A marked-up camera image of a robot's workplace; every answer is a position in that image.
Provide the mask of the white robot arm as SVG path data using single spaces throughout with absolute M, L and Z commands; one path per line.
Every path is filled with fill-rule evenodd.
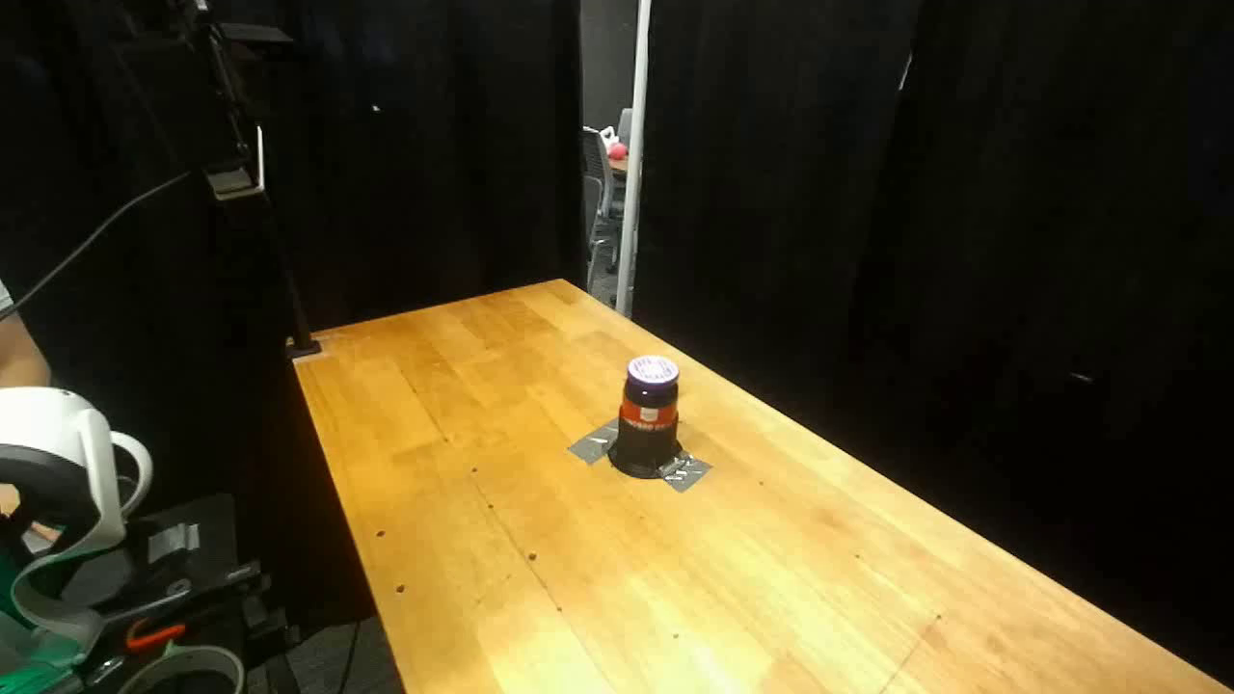
M 5 386 L 0 476 L 18 491 L 31 520 L 54 520 L 60 529 L 58 543 L 6 582 L 15 614 L 51 637 L 77 643 L 98 640 L 105 616 L 44 592 L 36 579 L 51 568 L 109 550 L 126 534 L 126 515 L 156 487 L 150 451 L 112 429 L 80 392 Z

